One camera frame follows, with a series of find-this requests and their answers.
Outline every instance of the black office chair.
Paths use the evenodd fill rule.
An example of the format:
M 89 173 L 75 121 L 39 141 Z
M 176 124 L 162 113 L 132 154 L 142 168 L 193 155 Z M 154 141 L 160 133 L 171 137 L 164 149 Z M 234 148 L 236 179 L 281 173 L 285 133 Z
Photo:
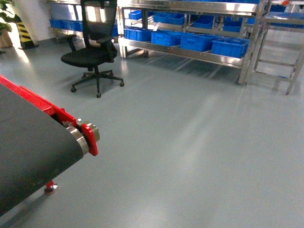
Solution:
M 72 41 L 74 36 L 69 36 L 67 40 L 72 52 L 63 55 L 61 60 L 72 66 L 88 68 L 88 71 L 90 71 L 84 73 L 82 80 L 72 84 L 71 92 L 76 92 L 76 85 L 96 79 L 97 97 L 100 98 L 100 78 L 119 80 L 121 81 L 120 86 L 124 86 L 124 80 L 114 77 L 112 70 L 98 71 L 100 64 L 112 63 L 117 56 L 117 50 L 112 43 L 112 30 L 115 22 L 117 0 L 81 0 L 80 4 L 82 8 L 85 48 L 76 50 Z M 93 9 L 96 21 L 89 20 L 88 9 L 89 12 L 92 12 L 91 10 Z

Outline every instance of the chair armrest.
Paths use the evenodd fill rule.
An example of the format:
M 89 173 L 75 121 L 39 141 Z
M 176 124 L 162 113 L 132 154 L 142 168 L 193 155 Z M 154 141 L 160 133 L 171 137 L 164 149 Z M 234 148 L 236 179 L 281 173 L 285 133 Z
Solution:
M 113 37 L 105 37 L 105 38 L 102 38 L 102 39 L 99 39 L 96 41 L 97 44 L 104 44 L 105 42 L 108 42 L 110 40 L 114 39 Z
M 106 46 L 106 49 L 109 53 L 109 57 L 110 57 L 110 63 L 114 62 L 114 55 L 113 55 L 113 50 L 112 50 L 112 45 L 113 43 L 111 42 L 111 40 L 114 39 L 113 37 L 105 37 L 102 39 L 99 39 L 96 41 L 96 43 L 98 44 L 104 44 Z
M 76 37 L 76 35 L 66 35 L 66 36 L 62 36 L 62 37 L 58 37 L 58 40 L 64 40 L 66 39 L 70 48 L 72 49 L 72 51 L 76 51 L 76 47 L 72 41 L 72 38 Z

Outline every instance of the potted plant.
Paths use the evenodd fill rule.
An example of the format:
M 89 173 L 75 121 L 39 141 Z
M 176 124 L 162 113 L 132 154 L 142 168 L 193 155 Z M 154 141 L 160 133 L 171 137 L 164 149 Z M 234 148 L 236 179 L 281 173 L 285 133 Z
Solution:
M 8 11 L 7 4 L 12 4 L 12 0 L 0 0 L 0 47 L 11 47 L 12 42 L 8 32 L 12 31 L 9 22 L 13 21 L 13 14 Z

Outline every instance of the black yellow striped post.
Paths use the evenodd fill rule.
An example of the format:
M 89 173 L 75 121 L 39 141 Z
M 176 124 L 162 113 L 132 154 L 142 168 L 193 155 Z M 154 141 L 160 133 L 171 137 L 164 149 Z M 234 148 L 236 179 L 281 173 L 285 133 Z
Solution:
M 25 28 L 24 24 L 22 21 L 16 22 L 17 29 L 19 32 L 19 39 L 20 39 L 20 44 L 21 47 L 19 49 L 30 49 L 30 48 L 35 48 L 37 47 L 34 42 L 32 41 L 27 29 Z

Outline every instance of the black conveyor belt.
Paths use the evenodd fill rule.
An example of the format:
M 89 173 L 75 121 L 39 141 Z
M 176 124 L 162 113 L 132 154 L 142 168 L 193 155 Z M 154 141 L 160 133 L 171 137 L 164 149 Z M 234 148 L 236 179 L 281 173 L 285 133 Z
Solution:
M 68 130 L 0 84 L 0 216 L 82 157 Z

